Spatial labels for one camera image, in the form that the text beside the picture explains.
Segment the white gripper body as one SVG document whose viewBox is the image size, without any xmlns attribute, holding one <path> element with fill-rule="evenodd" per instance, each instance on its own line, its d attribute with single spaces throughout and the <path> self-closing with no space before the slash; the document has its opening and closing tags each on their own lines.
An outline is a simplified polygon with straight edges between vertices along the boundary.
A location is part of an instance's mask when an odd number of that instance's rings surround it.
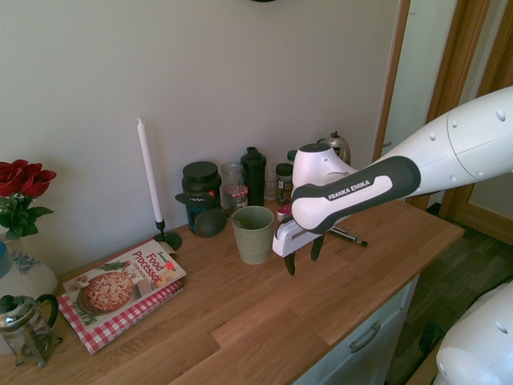
<svg viewBox="0 0 513 385">
<path fill-rule="evenodd" d="M 278 225 L 275 232 L 273 251 L 280 257 L 287 257 L 319 237 L 320 234 L 304 230 L 294 219 L 286 218 Z"/>
</svg>

